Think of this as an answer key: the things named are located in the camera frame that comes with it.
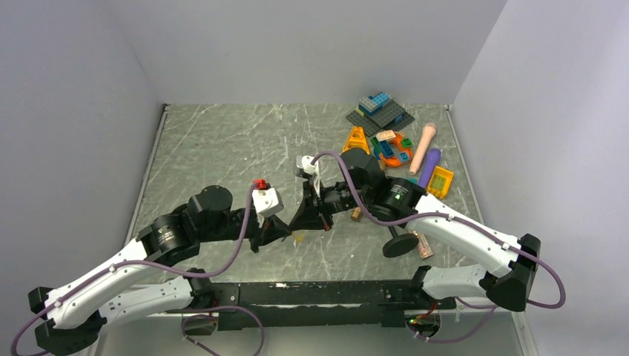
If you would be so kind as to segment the yellow key tag with keyring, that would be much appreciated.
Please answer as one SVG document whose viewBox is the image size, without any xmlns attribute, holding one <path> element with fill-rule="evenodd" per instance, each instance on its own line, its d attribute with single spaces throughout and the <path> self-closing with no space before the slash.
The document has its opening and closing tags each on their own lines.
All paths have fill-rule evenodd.
<svg viewBox="0 0 629 356">
<path fill-rule="evenodd" d="M 305 238 L 305 232 L 304 231 L 293 231 L 292 232 L 292 238 L 293 238 L 294 244 L 301 243 L 304 240 L 304 238 Z"/>
</svg>

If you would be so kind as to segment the yellow window toy block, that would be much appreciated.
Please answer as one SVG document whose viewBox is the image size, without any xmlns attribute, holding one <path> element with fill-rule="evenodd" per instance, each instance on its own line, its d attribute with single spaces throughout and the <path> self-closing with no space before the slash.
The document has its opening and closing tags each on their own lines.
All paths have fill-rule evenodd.
<svg viewBox="0 0 629 356">
<path fill-rule="evenodd" d="M 448 195 L 453 178 L 454 173 L 452 171 L 437 165 L 427 186 L 427 192 L 437 199 L 443 200 Z"/>
</svg>

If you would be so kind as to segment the dark grey lego baseplate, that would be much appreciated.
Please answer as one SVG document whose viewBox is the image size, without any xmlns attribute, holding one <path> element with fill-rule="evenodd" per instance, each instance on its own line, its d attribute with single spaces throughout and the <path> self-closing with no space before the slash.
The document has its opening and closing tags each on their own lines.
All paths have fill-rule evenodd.
<svg viewBox="0 0 629 356">
<path fill-rule="evenodd" d="M 356 108 L 349 112 L 346 119 L 354 126 L 362 127 L 367 136 L 374 136 L 380 131 L 401 131 L 415 121 L 415 117 L 395 101 L 391 101 L 372 116 L 359 111 Z"/>
</svg>

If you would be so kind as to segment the gold toy microphone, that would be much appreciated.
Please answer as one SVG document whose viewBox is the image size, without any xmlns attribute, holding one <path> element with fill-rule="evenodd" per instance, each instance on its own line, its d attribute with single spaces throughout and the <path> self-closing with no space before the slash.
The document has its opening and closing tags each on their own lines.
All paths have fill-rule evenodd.
<svg viewBox="0 0 629 356">
<path fill-rule="evenodd" d="M 359 207 L 353 208 L 350 214 L 350 219 L 354 222 L 360 222 L 363 216 L 362 209 Z"/>
</svg>

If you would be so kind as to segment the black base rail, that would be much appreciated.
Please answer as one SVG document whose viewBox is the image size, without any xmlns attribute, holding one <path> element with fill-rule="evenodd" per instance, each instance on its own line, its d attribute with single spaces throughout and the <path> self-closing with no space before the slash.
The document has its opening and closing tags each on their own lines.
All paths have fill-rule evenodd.
<svg viewBox="0 0 629 356">
<path fill-rule="evenodd" d="M 404 327 L 420 314 L 456 308 L 454 298 L 434 300 L 411 280 L 218 283 L 191 280 L 187 312 L 218 315 L 220 331 L 255 327 L 379 325 Z"/>
</svg>

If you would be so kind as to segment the purple toy microphone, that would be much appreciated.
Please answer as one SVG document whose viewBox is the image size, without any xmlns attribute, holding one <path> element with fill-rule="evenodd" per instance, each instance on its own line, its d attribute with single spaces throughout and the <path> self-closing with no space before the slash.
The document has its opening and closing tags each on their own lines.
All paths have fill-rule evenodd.
<svg viewBox="0 0 629 356">
<path fill-rule="evenodd" d="M 441 151 L 438 148 L 430 148 L 425 156 L 424 168 L 421 171 L 418 185 L 427 188 L 433 172 L 441 160 Z"/>
</svg>

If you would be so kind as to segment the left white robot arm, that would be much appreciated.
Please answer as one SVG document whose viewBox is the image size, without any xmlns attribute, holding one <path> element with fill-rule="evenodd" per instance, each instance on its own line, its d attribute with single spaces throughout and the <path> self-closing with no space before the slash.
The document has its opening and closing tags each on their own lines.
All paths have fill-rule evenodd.
<svg viewBox="0 0 629 356">
<path fill-rule="evenodd" d="M 43 355 L 72 355 L 109 329 L 171 309 L 196 312 L 214 305 L 211 278 L 228 271 L 244 243 L 252 251 L 290 235 L 278 217 L 280 194 L 266 181 L 249 188 L 243 208 L 231 192 L 210 185 L 169 214 L 157 217 L 119 252 L 73 282 L 38 287 L 29 295 L 36 343 Z M 234 251 L 213 270 L 178 268 L 204 243 L 232 241 Z"/>
</svg>

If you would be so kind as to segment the glitter filled tube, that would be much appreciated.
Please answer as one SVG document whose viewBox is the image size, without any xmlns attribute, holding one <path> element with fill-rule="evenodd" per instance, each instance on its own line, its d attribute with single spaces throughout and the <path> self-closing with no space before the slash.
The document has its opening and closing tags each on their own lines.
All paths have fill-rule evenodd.
<svg viewBox="0 0 629 356">
<path fill-rule="evenodd" d="M 426 236 L 417 231 L 412 231 L 412 233 L 418 238 L 417 250 L 420 258 L 422 260 L 426 260 L 434 255 Z"/>
</svg>

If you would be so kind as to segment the blue grey lego stack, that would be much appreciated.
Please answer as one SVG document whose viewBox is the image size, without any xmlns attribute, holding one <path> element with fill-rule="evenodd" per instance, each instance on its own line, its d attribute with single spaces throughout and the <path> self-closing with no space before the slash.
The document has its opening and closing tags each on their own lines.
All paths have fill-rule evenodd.
<svg viewBox="0 0 629 356">
<path fill-rule="evenodd" d="M 377 111 L 388 105 L 394 96 L 387 92 L 380 92 L 375 96 L 363 96 L 358 100 L 356 111 L 361 116 L 372 116 Z"/>
</svg>

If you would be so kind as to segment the pink toy microphone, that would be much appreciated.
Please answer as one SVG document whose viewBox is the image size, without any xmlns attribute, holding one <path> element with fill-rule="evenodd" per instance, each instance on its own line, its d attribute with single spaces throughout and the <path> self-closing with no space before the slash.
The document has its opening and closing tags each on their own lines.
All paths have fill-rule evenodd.
<svg viewBox="0 0 629 356">
<path fill-rule="evenodd" d="M 437 133 L 437 127 L 434 122 L 428 122 L 422 128 L 419 143 L 417 145 L 414 156 L 409 166 L 409 173 L 411 175 L 417 174 L 421 166 L 422 160 L 424 158 L 424 155 L 426 154 L 428 150 L 429 144 L 432 138 L 436 135 L 436 133 Z"/>
</svg>

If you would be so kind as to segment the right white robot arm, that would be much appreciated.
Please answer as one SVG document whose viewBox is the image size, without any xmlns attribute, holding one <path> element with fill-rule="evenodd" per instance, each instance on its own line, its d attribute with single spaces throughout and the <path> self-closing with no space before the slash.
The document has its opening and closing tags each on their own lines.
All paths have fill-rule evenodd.
<svg viewBox="0 0 629 356">
<path fill-rule="evenodd" d="M 415 249 L 428 234 L 471 258 L 474 265 L 418 268 L 409 288 L 418 308 L 450 297 L 486 297 L 503 309 L 522 312 L 529 305 L 541 242 L 531 234 L 517 238 L 492 230 L 448 207 L 416 183 L 389 177 L 376 159 L 359 148 L 333 153 L 343 181 L 325 187 L 317 161 L 298 156 L 304 178 L 303 199 L 289 227 L 292 231 L 329 231 L 334 214 L 359 207 L 391 232 L 383 246 L 387 258 Z"/>
</svg>

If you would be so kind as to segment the orange triangular toy block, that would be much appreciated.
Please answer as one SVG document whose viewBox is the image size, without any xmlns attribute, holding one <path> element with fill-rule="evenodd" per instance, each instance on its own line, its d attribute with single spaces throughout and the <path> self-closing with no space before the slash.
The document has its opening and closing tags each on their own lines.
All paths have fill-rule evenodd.
<svg viewBox="0 0 629 356">
<path fill-rule="evenodd" d="M 354 126 L 351 129 L 350 134 L 347 138 L 347 141 L 345 145 L 343 146 L 342 152 L 344 153 L 353 148 L 360 148 L 367 154 L 370 154 L 367 136 L 364 133 L 364 129 L 361 126 Z"/>
</svg>

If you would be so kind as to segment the black microphone stand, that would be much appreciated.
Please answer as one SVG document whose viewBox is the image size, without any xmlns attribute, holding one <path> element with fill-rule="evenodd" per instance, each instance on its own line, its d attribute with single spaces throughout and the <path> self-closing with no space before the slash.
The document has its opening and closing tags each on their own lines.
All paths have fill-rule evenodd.
<svg viewBox="0 0 629 356">
<path fill-rule="evenodd" d="M 413 233 L 399 234 L 395 226 L 389 226 L 391 238 L 383 245 L 382 253 L 386 258 L 402 256 L 419 244 L 418 237 Z"/>
</svg>

